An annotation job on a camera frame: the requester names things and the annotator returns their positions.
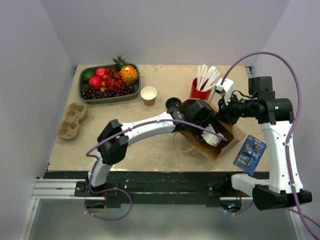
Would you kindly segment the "green lime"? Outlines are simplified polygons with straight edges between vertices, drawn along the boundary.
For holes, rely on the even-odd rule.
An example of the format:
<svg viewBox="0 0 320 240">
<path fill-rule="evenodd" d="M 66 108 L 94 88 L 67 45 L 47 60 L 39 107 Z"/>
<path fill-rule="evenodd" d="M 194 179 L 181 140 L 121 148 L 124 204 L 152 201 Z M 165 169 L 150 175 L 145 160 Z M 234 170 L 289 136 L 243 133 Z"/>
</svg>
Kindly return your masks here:
<svg viewBox="0 0 320 240">
<path fill-rule="evenodd" d="M 82 80 L 86 83 L 89 82 L 89 80 L 96 75 L 95 71 L 88 70 L 83 74 Z"/>
</svg>

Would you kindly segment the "dark grape bunch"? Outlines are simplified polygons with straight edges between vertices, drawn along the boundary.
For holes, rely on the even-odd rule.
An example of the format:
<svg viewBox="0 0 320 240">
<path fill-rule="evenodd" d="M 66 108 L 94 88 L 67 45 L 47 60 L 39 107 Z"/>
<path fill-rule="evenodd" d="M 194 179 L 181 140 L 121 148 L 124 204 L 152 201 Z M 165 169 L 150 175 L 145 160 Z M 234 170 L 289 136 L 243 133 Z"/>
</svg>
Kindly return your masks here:
<svg viewBox="0 0 320 240">
<path fill-rule="evenodd" d="M 80 96 L 84 100 L 99 100 L 106 98 L 122 97 L 134 94 L 135 88 L 133 85 L 124 84 L 122 86 L 108 86 L 101 87 L 99 90 L 94 89 L 91 86 L 87 86 L 85 89 L 80 91 Z"/>
</svg>

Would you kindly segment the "red apple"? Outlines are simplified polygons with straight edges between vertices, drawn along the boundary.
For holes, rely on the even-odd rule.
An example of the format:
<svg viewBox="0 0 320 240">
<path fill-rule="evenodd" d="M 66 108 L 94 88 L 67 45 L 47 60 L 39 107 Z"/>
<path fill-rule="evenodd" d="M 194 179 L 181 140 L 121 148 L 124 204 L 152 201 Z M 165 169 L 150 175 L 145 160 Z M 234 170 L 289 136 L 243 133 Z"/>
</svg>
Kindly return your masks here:
<svg viewBox="0 0 320 240">
<path fill-rule="evenodd" d="M 103 78 L 100 76 L 93 76 L 89 79 L 88 85 L 96 90 L 100 90 L 102 87 Z"/>
<path fill-rule="evenodd" d="M 99 67 L 96 69 L 95 71 L 95 75 L 97 77 L 103 78 L 104 76 L 109 76 L 111 72 L 110 68 L 106 68 L 106 67 Z"/>
</svg>

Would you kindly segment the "aluminium frame rail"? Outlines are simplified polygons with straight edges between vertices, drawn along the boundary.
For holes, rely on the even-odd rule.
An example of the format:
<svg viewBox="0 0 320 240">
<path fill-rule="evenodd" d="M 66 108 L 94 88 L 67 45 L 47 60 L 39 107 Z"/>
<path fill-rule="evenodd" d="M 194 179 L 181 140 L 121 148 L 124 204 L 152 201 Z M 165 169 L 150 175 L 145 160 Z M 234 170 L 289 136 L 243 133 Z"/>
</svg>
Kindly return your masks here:
<svg viewBox="0 0 320 240">
<path fill-rule="evenodd" d="M 195 65 L 140 65 L 141 86 L 157 89 L 155 105 L 142 99 L 89 105 L 80 134 L 73 141 L 57 139 L 48 173 L 35 183 L 26 230 L 29 240 L 295 240 L 298 217 L 285 209 L 230 215 L 220 207 L 201 205 L 134 204 L 130 214 L 118 221 L 128 206 L 100 210 L 101 220 L 85 213 L 85 200 L 75 196 L 77 180 L 86 176 L 93 160 L 85 156 L 97 136 L 112 119 L 135 122 L 165 110 L 170 97 L 185 100 L 197 74 Z"/>
</svg>

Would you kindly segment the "orange toy pineapple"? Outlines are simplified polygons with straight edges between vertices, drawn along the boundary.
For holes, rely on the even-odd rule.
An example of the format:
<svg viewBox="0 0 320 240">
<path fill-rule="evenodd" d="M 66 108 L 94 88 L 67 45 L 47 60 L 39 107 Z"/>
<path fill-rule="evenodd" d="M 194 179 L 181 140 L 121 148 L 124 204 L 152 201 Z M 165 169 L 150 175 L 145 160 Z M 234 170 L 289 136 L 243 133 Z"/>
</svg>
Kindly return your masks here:
<svg viewBox="0 0 320 240">
<path fill-rule="evenodd" d="M 121 55 L 113 58 L 112 61 L 116 65 L 116 70 L 119 76 L 126 84 L 134 84 L 138 80 L 139 74 L 137 69 L 133 65 L 126 62 L 125 58 L 123 58 Z"/>
</svg>

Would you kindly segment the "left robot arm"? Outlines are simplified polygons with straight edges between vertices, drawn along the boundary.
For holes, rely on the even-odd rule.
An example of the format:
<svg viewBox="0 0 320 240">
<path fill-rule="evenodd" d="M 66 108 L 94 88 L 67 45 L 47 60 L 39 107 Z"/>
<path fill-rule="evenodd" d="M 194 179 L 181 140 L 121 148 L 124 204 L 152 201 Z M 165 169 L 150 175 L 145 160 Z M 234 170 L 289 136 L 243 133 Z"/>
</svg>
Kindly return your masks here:
<svg viewBox="0 0 320 240">
<path fill-rule="evenodd" d="M 163 134 L 190 131 L 200 141 L 217 146 L 225 137 L 214 130 L 213 108 L 203 99 L 192 104 L 170 100 L 167 111 L 140 121 L 119 123 L 111 120 L 97 137 L 97 155 L 88 172 L 86 191 L 99 196 L 113 165 L 122 161 L 127 148 L 139 141 Z"/>
</svg>

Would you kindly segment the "red plastic cup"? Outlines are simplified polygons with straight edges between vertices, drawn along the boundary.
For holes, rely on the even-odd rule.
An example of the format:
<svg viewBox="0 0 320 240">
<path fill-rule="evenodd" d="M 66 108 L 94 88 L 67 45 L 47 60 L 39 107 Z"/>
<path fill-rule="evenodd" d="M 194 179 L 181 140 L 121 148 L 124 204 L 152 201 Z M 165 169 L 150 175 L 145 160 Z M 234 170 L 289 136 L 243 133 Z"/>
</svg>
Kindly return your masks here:
<svg viewBox="0 0 320 240">
<path fill-rule="evenodd" d="M 194 78 L 191 84 L 191 90 L 190 90 L 190 95 L 189 98 L 190 99 L 204 99 L 204 100 L 208 100 L 212 90 L 207 90 L 207 91 L 200 91 L 197 90 L 197 78 Z"/>
</svg>

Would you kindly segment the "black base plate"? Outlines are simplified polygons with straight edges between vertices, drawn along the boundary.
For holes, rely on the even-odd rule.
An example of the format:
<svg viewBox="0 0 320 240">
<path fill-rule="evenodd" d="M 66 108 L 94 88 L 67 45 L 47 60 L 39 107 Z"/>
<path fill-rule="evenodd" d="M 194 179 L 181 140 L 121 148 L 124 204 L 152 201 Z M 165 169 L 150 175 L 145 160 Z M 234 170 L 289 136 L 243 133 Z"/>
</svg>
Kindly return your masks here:
<svg viewBox="0 0 320 240">
<path fill-rule="evenodd" d="M 134 205 L 205 205 L 219 207 L 221 198 L 245 197 L 231 185 L 232 172 L 111 171 L 105 184 L 89 190 L 86 171 L 48 171 L 45 179 L 73 180 L 76 197 L 99 199 L 106 196 L 107 208 Z M 103 190 L 110 192 L 104 195 Z"/>
</svg>

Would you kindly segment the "red cherries cluster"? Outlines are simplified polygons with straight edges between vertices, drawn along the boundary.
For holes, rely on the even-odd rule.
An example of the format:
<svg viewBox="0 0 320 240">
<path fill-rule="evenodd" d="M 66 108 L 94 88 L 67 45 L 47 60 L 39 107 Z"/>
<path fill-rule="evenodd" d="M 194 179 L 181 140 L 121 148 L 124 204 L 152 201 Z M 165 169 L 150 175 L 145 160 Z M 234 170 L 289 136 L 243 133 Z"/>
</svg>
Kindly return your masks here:
<svg viewBox="0 0 320 240">
<path fill-rule="evenodd" d="M 106 90 L 117 89 L 124 84 L 120 74 L 114 68 L 107 68 L 102 77 L 101 92 Z"/>
</svg>

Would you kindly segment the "brown paper bag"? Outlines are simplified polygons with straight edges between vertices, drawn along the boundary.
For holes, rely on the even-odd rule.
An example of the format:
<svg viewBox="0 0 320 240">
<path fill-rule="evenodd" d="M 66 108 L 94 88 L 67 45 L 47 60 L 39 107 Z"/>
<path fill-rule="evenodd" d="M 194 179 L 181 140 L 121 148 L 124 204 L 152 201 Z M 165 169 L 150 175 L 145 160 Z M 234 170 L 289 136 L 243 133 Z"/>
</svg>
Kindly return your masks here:
<svg viewBox="0 0 320 240">
<path fill-rule="evenodd" d="M 218 113 L 217 109 L 203 99 L 188 99 L 179 106 L 168 109 L 167 113 L 175 120 L 189 122 L 194 125 L 196 125 L 195 122 L 198 120 L 206 120 L 209 117 L 214 118 L 214 130 L 222 133 L 224 139 L 226 139 L 222 139 L 216 147 L 198 139 L 195 135 L 195 130 L 198 128 L 185 123 L 177 123 L 174 129 L 175 132 L 182 134 L 195 149 L 211 161 L 215 161 L 229 152 L 246 136 L 236 125 L 230 125 L 216 120 L 215 115 Z"/>
</svg>

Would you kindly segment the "grey fruit tray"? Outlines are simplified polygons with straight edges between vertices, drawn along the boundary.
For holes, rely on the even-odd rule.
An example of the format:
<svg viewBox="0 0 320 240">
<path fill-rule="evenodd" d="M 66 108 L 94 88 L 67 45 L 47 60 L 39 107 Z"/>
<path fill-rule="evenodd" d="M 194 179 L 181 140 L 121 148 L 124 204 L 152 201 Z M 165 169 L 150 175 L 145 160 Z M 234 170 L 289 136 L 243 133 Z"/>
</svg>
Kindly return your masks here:
<svg viewBox="0 0 320 240">
<path fill-rule="evenodd" d="M 86 71 L 96 71 L 100 67 L 105 67 L 105 68 L 114 68 L 116 65 L 115 64 L 108 64 L 108 65 L 98 65 L 98 66 L 91 66 L 91 67 L 86 67 L 84 70 L 80 71 L 79 75 L 79 80 L 78 80 L 78 95 L 79 98 L 84 101 L 85 103 L 89 105 L 97 105 L 97 104 L 108 104 L 108 103 L 116 103 L 116 102 L 121 102 L 121 101 L 128 101 L 128 100 L 133 100 L 138 97 L 139 92 L 141 90 L 141 76 L 140 76 L 140 71 L 138 69 L 138 66 L 134 63 L 129 63 L 130 65 L 134 66 L 138 72 L 138 80 L 133 84 L 135 93 L 131 95 L 126 95 L 126 96 L 118 96 L 118 97 L 111 97 L 111 98 L 103 98 L 103 99 L 94 99 L 94 100 L 85 100 L 81 97 L 81 90 L 84 90 L 86 87 L 89 86 L 88 82 L 83 81 L 83 74 Z"/>
</svg>

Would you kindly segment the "blue razor package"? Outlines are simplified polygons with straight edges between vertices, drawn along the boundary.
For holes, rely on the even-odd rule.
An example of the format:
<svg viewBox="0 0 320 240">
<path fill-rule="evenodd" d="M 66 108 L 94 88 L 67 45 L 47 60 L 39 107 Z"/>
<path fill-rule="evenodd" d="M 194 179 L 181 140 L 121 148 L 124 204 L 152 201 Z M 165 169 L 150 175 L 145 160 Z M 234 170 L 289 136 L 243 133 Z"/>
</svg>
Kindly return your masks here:
<svg viewBox="0 0 320 240">
<path fill-rule="evenodd" d="M 266 148 L 266 143 L 252 135 L 248 135 L 233 164 L 246 174 L 252 176 Z"/>
</svg>

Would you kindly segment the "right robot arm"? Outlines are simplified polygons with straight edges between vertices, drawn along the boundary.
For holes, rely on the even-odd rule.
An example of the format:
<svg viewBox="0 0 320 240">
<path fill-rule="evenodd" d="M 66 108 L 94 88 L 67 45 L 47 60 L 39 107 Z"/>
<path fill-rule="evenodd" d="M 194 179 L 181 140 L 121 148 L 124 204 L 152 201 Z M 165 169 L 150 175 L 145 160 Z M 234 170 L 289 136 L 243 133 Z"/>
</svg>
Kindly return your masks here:
<svg viewBox="0 0 320 240">
<path fill-rule="evenodd" d="M 238 99 L 234 82 L 219 79 L 214 91 L 222 96 L 218 101 L 217 119 L 234 125 L 239 118 L 255 118 L 266 143 L 269 179 L 261 180 L 245 173 L 234 174 L 223 183 L 223 192 L 230 197 L 239 191 L 251 196 L 259 210 L 295 207 L 312 201 L 312 193 L 300 180 L 291 127 L 295 115 L 287 98 L 276 98 L 270 76 L 248 80 L 248 96 Z"/>
</svg>

